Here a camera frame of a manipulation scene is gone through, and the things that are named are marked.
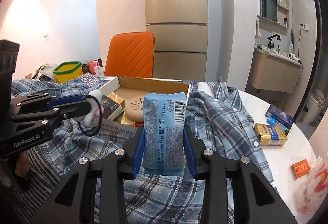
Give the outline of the left hand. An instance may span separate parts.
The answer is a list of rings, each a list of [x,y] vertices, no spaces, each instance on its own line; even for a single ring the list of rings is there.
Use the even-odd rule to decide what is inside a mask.
[[[20,153],[15,167],[15,174],[17,176],[23,177],[25,176],[29,171],[29,152],[24,151]]]

